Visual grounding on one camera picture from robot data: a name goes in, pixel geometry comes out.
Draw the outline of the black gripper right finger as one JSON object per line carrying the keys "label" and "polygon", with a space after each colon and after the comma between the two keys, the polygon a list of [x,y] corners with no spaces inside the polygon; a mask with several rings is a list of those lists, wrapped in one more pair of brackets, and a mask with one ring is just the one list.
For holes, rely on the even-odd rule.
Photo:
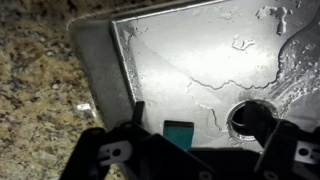
{"label": "black gripper right finger", "polygon": [[242,117],[248,132],[266,148],[278,123],[272,112],[255,101],[247,101]]}

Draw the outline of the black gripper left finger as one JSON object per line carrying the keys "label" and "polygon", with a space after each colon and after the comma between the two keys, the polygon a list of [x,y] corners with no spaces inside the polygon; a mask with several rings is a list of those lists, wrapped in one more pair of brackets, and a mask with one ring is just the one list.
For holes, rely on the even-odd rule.
{"label": "black gripper left finger", "polygon": [[144,108],[145,108],[145,102],[139,101],[135,104],[133,115],[132,115],[132,122],[141,125],[142,119],[144,116]]}

